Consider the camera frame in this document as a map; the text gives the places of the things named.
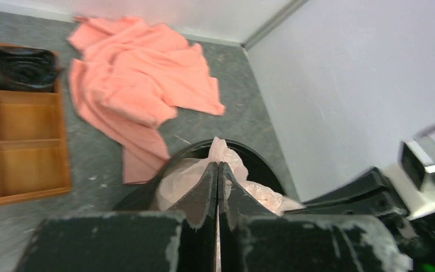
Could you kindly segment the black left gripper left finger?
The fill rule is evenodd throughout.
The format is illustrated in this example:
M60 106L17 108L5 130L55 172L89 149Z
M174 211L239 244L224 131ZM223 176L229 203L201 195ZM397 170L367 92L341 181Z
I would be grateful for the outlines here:
M16 271L214 271L218 165L165 211L43 220Z

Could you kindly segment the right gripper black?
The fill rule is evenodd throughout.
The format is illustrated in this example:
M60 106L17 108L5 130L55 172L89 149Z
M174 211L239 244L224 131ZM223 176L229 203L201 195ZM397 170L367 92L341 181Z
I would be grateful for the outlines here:
M398 248L413 261L413 271L435 271L435 213L408 220L407 208L391 193L390 179L370 167L343 186L304 202L285 214L371 215L397 218L391 226Z

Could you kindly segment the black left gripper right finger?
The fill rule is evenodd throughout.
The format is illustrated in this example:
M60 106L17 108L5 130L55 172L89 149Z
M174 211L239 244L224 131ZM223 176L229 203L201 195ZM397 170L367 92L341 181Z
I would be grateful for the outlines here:
M370 215L286 214L263 207L218 166L222 271L412 271L386 226Z

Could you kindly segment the black trash bin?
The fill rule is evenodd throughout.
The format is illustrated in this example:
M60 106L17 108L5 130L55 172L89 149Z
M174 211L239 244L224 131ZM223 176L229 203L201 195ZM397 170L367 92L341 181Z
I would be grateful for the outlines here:
M158 170L155 177L148 180L147 183L138 185L137 188L121 199L113 208L114 211L142 211L152 210L152 203L155 199L155 193L158 189L160 181L170 170L182 163L185 159L204 159L207 157L211 147L212 140L204 140L198 143L191 144L178 152ZM277 193L286 196L286 192L282 184L270 167L270 165L250 147L230 139L226 140L227 146L237 152L237 155L242 159L244 166L248 169L251 181L267 186Z

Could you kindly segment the pink plastic trash bag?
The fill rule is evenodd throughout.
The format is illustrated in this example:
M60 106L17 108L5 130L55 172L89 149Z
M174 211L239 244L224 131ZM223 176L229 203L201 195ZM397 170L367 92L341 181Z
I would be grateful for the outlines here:
M177 163L160 181L156 192L156 202L159 210L170 208L186 193L196 186L207 165L212 162L226 162L230 166L237 182L262 206L276 215L286 211L304 208L301 203L272 190L270 187L257 183L256 178L248 180L249 167L244 165L242 156L228 146L224 139L215 137L206 151L204 159L186 158Z

